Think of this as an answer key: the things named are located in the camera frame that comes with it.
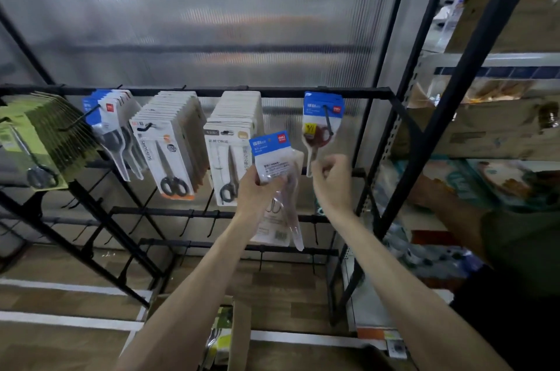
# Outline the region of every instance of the brown cardboard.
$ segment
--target brown cardboard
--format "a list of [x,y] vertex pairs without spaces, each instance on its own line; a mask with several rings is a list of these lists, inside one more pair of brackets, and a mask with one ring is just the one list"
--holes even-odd
[[[521,158],[557,161],[560,157],[560,96],[461,104],[434,154],[452,158]],[[424,129],[434,109],[409,109]],[[408,158],[410,137],[399,127],[391,158]]]
[[[464,10],[447,53],[462,53],[489,0],[465,0]],[[558,0],[520,0],[492,52],[560,51],[560,5]]]
[[[148,317],[163,304],[169,294],[160,294],[156,296],[148,310]],[[224,296],[222,305],[233,305],[234,321],[231,327],[231,346],[230,358],[228,361],[228,371],[244,371],[247,363],[248,347],[251,340],[251,308],[247,304],[235,300],[232,296]]]

